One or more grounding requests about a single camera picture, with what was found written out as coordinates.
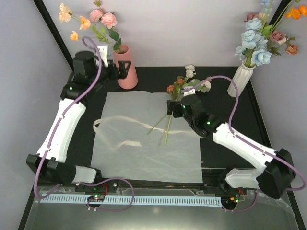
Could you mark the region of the cream printed ribbon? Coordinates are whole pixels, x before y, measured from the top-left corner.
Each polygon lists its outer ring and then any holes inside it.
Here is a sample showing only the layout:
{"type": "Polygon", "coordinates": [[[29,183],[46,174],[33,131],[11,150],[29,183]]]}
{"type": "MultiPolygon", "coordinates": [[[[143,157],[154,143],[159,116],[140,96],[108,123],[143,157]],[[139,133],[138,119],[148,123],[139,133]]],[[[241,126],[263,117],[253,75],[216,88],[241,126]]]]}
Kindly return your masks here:
{"type": "Polygon", "coordinates": [[[126,116],[112,116],[95,120],[93,130],[95,132],[95,144],[104,144],[115,151],[122,146],[145,147],[149,135],[161,138],[191,138],[194,133],[189,127],[179,122],[179,128],[171,129],[169,125],[165,128],[160,123],[166,118],[164,115],[154,126],[142,123],[136,119],[126,116]]]}

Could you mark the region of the white flower bouquet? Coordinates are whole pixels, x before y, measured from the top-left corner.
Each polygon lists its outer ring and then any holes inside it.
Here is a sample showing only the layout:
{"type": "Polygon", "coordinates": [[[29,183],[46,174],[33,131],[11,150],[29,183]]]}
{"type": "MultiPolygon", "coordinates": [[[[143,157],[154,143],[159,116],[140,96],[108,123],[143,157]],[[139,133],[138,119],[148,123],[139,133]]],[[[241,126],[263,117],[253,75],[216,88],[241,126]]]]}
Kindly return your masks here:
{"type": "MultiPolygon", "coordinates": [[[[154,126],[166,114],[168,99],[169,95],[162,92],[110,92],[101,118],[120,115],[154,126]]],[[[167,116],[160,123],[162,128],[166,127],[168,119],[167,116]]],[[[179,128],[179,122],[189,127],[183,118],[172,118],[170,128],[179,128]]],[[[150,134],[145,147],[122,146],[115,151],[94,142],[91,166],[100,169],[106,178],[201,183],[200,138],[194,135],[161,138],[150,134]]]]}

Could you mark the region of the pink peony flower stem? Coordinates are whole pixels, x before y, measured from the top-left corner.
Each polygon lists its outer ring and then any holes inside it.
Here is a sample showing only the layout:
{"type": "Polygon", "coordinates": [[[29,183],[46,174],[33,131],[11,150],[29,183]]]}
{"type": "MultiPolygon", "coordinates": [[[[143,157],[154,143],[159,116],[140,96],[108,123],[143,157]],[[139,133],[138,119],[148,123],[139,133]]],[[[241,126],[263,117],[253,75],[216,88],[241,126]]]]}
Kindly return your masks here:
{"type": "Polygon", "coordinates": [[[94,5],[96,8],[89,14],[90,21],[94,24],[101,23],[103,25],[97,38],[109,44],[109,40],[106,37],[106,31],[108,31],[109,37],[115,42],[113,50],[118,54],[125,53],[126,50],[122,46],[121,37],[115,28],[118,24],[116,16],[114,13],[104,11],[101,0],[94,0],[94,5]]]}

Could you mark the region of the orange poppy flower stem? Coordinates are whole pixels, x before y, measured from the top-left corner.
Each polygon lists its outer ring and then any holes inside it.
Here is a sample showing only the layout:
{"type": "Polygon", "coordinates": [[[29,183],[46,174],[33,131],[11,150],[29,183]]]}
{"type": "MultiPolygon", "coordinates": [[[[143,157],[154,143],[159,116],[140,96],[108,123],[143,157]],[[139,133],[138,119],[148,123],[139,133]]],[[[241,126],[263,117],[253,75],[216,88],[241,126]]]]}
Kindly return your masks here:
{"type": "MultiPolygon", "coordinates": [[[[64,3],[61,3],[59,5],[59,21],[61,23],[68,23],[72,19],[80,23],[80,31],[91,30],[95,34],[95,39],[100,41],[97,37],[99,35],[99,32],[101,31],[101,27],[103,26],[101,23],[94,24],[90,21],[90,18],[86,18],[84,16],[77,17],[72,13],[69,6],[65,5],[64,3]]],[[[110,39],[108,31],[106,31],[106,37],[108,40],[110,39]]]]}

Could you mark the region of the rust orange rose stem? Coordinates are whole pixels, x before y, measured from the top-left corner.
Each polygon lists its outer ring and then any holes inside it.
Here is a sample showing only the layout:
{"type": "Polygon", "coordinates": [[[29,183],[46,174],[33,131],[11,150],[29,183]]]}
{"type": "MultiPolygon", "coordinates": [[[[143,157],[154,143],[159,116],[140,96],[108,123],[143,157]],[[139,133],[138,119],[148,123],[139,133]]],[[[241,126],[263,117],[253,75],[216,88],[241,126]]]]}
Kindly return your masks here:
{"type": "MultiPolygon", "coordinates": [[[[176,78],[176,81],[167,87],[166,91],[171,96],[171,100],[175,100],[175,101],[179,100],[180,90],[183,89],[187,81],[188,81],[187,76],[186,77],[178,76],[176,78]]],[[[166,115],[167,113],[162,118],[160,118],[160,120],[148,131],[147,134],[150,134],[155,129],[155,127],[166,117],[166,115]]],[[[165,130],[166,138],[168,137],[168,134],[169,134],[172,116],[168,115],[168,118],[169,119],[168,119],[168,123],[167,123],[166,130],[165,130]]]]}

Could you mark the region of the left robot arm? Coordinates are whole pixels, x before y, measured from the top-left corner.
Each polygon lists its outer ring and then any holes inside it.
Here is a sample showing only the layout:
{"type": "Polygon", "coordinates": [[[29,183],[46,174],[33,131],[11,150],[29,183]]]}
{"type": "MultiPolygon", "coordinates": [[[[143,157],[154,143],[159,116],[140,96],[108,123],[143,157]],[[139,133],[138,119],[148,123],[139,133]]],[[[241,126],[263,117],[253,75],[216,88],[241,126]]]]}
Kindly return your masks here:
{"type": "Polygon", "coordinates": [[[103,179],[97,176],[99,170],[67,164],[68,147],[89,99],[106,81],[126,78],[131,62],[99,60],[91,51],[77,52],[72,62],[73,72],[62,89],[52,127],[37,153],[28,155],[26,164],[38,180],[61,185],[86,183],[98,191],[103,186],[103,179]]]}

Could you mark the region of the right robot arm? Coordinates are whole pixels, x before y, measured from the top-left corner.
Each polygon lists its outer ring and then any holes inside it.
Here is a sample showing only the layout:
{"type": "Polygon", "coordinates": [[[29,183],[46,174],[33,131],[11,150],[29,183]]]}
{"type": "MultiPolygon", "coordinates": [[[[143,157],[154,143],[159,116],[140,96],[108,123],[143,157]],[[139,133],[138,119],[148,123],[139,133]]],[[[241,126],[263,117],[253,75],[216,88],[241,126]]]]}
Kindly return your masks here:
{"type": "Polygon", "coordinates": [[[254,169],[231,169],[219,179],[223,193],[234,188],[259,189],[273,199],[281,198],[295,179],[293,159],[285,149],[276,151],[261,145],[236,130],[230,130],[227,122],[205,112],[195,94],[184,96],[180,101],[167,100],[167,114],[184,118],[190,128],[201,138],[226,147],[248,161],[254,169]]]}

